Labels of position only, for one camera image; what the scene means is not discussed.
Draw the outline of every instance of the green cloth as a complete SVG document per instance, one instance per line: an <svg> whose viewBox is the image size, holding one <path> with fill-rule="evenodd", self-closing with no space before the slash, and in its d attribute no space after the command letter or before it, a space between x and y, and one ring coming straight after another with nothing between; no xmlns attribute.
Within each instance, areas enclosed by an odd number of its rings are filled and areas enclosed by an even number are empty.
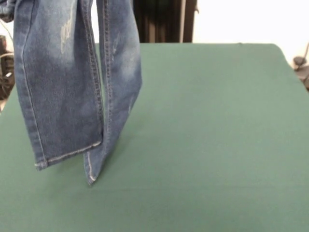
<svg viewBox="0 0 309 232"><path fill-rule="evenodd" d="M309 98L280 49L141 52L143 89L92 187L82 156L36 171L12 92L0 116L0 231L308 232Z"/></svg>

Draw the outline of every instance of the background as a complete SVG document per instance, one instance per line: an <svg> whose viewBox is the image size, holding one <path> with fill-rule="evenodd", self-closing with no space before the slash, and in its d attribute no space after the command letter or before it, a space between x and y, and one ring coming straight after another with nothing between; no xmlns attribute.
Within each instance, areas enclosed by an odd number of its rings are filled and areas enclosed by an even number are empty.
<svg viewBox="0 0 309 232"><path fill-rule="evenodd" d="M197 5L194 43L272 43L281 48L290 65L295 56L305 53L309 42L309 0L198 0ZM96 7L94 1L92 24L98 42ZM13 34L13 23L7 27ZM3 27L0 34L7 35ZM7 44L12 50L9 39Z"/></svg>

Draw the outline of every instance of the stitching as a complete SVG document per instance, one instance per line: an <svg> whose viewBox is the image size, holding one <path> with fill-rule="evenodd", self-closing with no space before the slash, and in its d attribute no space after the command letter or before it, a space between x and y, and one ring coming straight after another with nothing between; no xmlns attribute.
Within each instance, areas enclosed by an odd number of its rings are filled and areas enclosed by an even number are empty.
<svg viewBox="0 0 309 232"><path fill-rule="evenodd" d="M89 164L89 177L90 177L90 179L95 181L96 179L92 175L92 166L91 166L91 161L90 161L90 152L87 152L87 157L88 157L88 164Z"/></svg>
<svg viewBox="0 0 309 232"><path fill-rule="evenodd" d="M30 102L30 105L31 105L31 111L32 111L33 118L34 118L35 128L36 128L36 131L37 131L37 136L38 136L40 147L41 147L41 150L42 150L44 164L47 165L47 161L46 161L46 157L45 157L45 154L44 154L44 149L43 149L43 145L42 145L42 141L41 141L41 135L40 135L37 119L36 119L35 113L34 113L33 102L32 102L32 98L31 98L32 94L31 94L31 90L29 89L29 86L28 86L27 73L26 73L25 62L24 62L25 47L26 47L26 43L27 43L27 40L28 40L29 32L30 32L30 27L31 27L31 22L32 22L32 15L33 15L33 9L34 9L34 3L32 5L32 9L31 9L31 13L30 13L30 15L31 15L30 16L30 20L29 20L30 25L29 25L28 32L27 32L27 35L26 35L24 47L22 49L21 58L22 58L22 69L23 69L24 74L25 74L26 89L27 89L27 92L28 92L28 98L29 98L29 102Z"/></svg>
<svg viewBox="0 0 309 232"><path fill-rule="evenodd" d="M65 157L67 157L67 156L71 156L71 155L74 155L74 154L76 154L76 153L81 153L81 152L83 152L83 151L85 151L85 150L87 150L87 149L90 149L90 148L92 148L92 147L98 146L98 145L100 145L100 144L101 144L101 141L100 141L100 142L96 142L96 143L94 143L94 144L92 144L92 145L90 145L90 146L87 146L87 147L85 147L85 148L79 149L79 150L77 150L77 151L73 151L73 152L70 152L70 153L67 153L67 154L58 156L58 157L54 157L54 158L48 159L46 162L49 163L49 162L61 160L61 159L65 158ZM39 167L39 166L42 166L42 165L43 165L43 162L35 163L35 164L34 164L34 166L36 166L36 167Z"/></svg>
<svg viewBox="0 0 309 232"><path fill-rule="evenodd" d="M109 1L104 0L103 2L103 13L105 15L104 20L104 52L105 52L105 66L106 66L106 89L107 89L107 108L108 108L108 118L107 118L107 128L106 128L106 149L105 154L107 154L107 145L110 143L111 137L111 121L112 121L112 86L110 83L111 78L111 61L110 61L110 17L109 17Z"/></svg>
<svg viewBox="0 0 309 232"><path fill-rule="evenodd" d="M102 119L103 119L103 110L102 110L103 107L102 107L102 98L101 98L102 94L101 94L100 84L98 84L98 81L99 81L98 64L97 64L96 57L93 54L93 51L95 50L95 48L93 46L92 37L91 37L91 35L89 35L89 31L92 31L91 26L90 26L90 22L89 22L91 19L89 19L88 10L86 9L86 5L84 4L84 0L82 0L82 9L83 9L83 13L85 14L85 17L83 17L83 22L84 22L85 32L86 32L87 47L88 47L88 52L89 52L89 61L90 61L90 67L91 67L91 71L92 71L92 80L93 80L95 94L96 94L96 105L97 105L97 110L98 110L97 118L98 118L98 121L100 123L98 130L99 130L99 134L101 134Z"/></svg>

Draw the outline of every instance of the jeans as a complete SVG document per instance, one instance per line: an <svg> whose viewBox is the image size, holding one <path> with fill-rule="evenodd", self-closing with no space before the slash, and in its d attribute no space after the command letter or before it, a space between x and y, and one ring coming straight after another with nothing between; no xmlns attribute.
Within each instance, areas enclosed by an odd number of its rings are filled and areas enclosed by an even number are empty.
<svg viewBox="0 0 309 232"><path fill-rule="evenodd" d="M83 154L89 184L142 83L131 1L97 0L99 54L91 6L92 0L0 0L0 17L14 19L15 81L35 166Z"/></svg>

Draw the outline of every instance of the green table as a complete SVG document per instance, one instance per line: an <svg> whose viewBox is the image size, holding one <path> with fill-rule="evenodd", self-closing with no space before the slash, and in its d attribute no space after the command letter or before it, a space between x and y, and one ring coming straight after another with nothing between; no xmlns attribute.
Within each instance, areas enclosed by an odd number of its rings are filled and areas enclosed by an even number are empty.
<svg viewBox="0 0 309 232"><path fill-rule="evenodd" d="M1 232L308 232L309 97L274 45L143 44L144 85L93 187L38 172L0 116Z"/></svg>

